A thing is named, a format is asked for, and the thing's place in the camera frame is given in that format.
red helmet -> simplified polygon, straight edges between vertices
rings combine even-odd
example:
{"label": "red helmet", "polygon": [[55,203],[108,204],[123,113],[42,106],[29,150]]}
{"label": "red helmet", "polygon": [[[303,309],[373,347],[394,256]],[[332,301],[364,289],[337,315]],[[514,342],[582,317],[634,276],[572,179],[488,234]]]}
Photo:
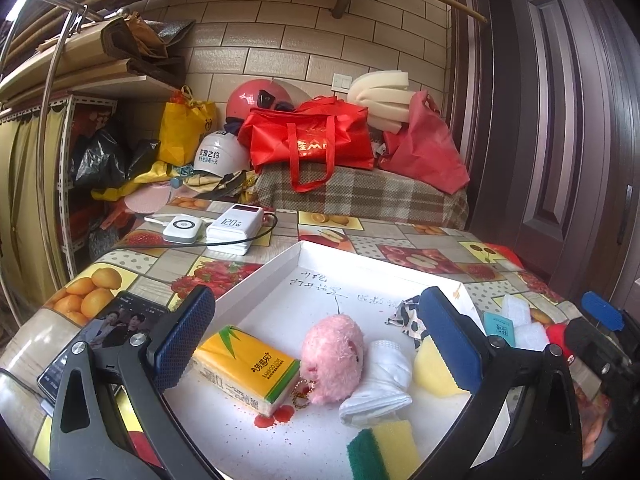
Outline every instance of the red helmet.
{"label": "red helmet", "polygon": [[273,110],[281,102],[291,102],[282,86],[268,79],[252,79],[231,92],[226,102],[226,116],[246,119],[251,108]]}

tissue pack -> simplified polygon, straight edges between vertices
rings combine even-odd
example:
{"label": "tissue pack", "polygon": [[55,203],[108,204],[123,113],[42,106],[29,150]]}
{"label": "tissue pack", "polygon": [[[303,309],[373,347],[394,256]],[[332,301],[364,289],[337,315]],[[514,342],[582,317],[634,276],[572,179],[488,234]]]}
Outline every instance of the tissue pack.
{"label": "tissue pack", "polygon": [[231,325],[197,348],[192,362],[208,381],[266,416],[300,378],[300,361]]}

plaid blanket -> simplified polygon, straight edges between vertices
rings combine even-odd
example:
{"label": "plaid blanket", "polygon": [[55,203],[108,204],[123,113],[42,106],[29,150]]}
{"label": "plaid blanket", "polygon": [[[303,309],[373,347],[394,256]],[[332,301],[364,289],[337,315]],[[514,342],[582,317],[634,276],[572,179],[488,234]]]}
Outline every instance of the plaid blanket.
{"label": "plaid blanket", "polygon": [[[301,164],[300,181],[324,176],[324,164]],[[382,170],[336,166],[324,186],[307,193],[291,189],[289,165],[268,164],[255,185],[255,204],[392,222],[463,229],[468,216],[464,189],[448,195],[428,184]]]}

cardboard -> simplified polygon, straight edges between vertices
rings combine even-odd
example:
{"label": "cardboard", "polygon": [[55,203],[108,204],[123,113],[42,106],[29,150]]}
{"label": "cardboard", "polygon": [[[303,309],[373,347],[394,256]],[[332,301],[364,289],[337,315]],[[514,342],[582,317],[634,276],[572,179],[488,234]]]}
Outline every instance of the cardboard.
{"label": "cardboard", "polygon": [[[395,341],[413,361],[412,339],[385,321],[401,300],[428,286],[439,286],[458,311],[484,331],[460,282],[303,241],[223,294],[202,341],[234,324],[299,358],[306,332],[339,310],[360,325],[366,344],[376,339]],[[439,399],[415,384],[409,393],[414,401],[398,416],[411,422],[424,460],[469,397]],[[254,426],[254,411],[234,402],[193,369],[184,373],[175,388],[165,391],[164,398],[200,451],[231,478],[352,478],[347,444],[358,430],[340,423],[338,404],[310,405],[297,410],[285,424],[261,429]],[[509,423],[504,405],[476,463],[495,454]]]}

light switch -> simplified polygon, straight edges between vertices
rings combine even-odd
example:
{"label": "light switch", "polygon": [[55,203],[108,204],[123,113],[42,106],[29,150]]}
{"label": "light switch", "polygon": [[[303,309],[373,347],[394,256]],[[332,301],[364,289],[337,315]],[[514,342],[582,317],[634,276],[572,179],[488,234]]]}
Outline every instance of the light switch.
{"label": "light switch", "polygon": [[351,76],[343,74],[334,74],[334,81],[331,83],[331,90],[334,92],[347,93],[351,88]]}

